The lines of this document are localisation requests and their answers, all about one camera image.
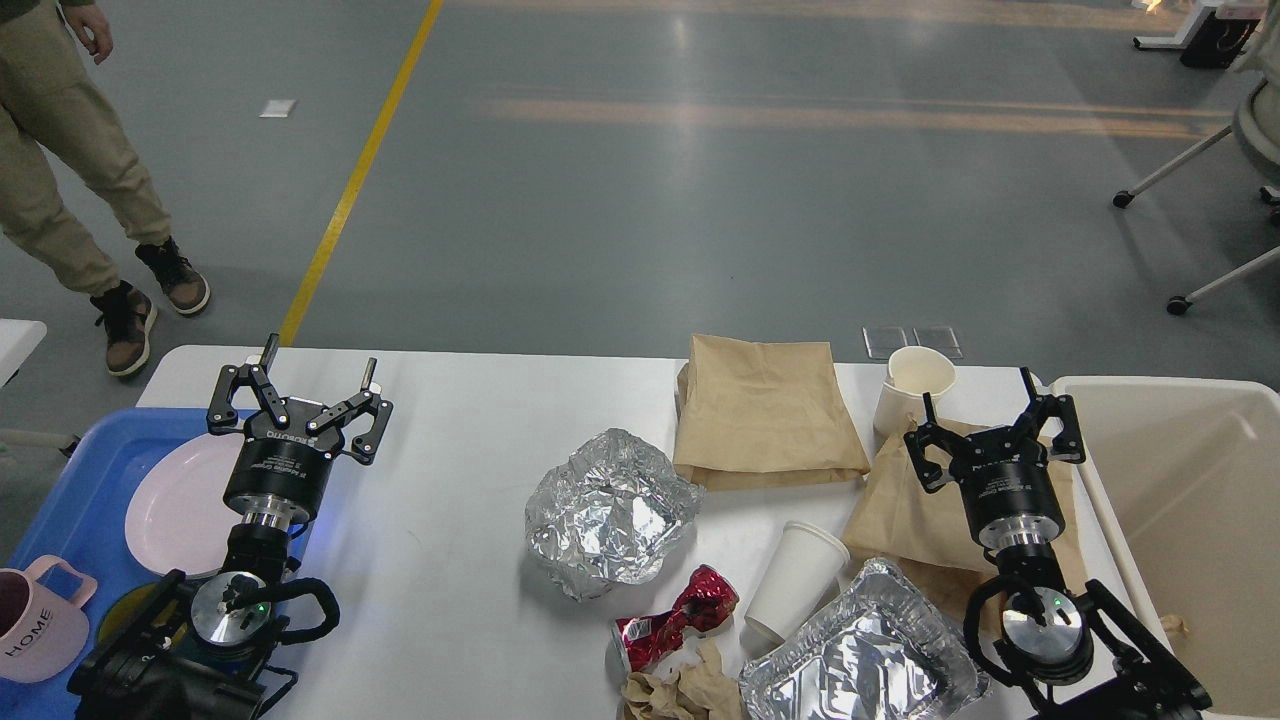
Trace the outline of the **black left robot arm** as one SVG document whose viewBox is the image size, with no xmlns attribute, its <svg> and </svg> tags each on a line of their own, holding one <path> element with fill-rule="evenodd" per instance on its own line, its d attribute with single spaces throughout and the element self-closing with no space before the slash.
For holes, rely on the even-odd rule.
<svg viewBox="0 0 1280 720">
<path fill-rule="evenodd" d="M 212 436 L 236 436 L 239 452 L 223 502 L 239 520 L 209 578 L 170 570 L 127 624 L 73 671 L 78 719 L 259 719 L 296 685 L 275 669 L 280 646 L 338 628 L 329 584 L 300 577 L 294 528 L 317 519 L 334 461 L 374 462 L 393 413 L 370 357 L 360 388 L 335 404 L 280 395 L 269 378 L 279 350 L 270 334 L 256 359 L 221 369 L 207 406 Z M 269 691 L 259 678 L 276 671 Z"/>
</svg>

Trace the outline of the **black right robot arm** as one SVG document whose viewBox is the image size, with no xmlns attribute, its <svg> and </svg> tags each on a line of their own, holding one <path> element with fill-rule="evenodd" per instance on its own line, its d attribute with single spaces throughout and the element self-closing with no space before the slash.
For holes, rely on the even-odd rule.
<svg viewBox="0 0 1280 720">
<path fill-rule="evenodd" d="M 995 680 L 1021 689 L 1038 719 L 1198 719 L 1202 683 L 1098 580 L 1068 588 L 1052 543 L 1066 519 L 1053 461 L 1080 464 L 1075 404 L 1038 391 L 1014 423 L 969 436 L 943 427 L 931 393 L 902 441 L 927 493 L 957 484 L 972 539 L 996 577 L 968 600 L 963 639 Z"/>
</svg>

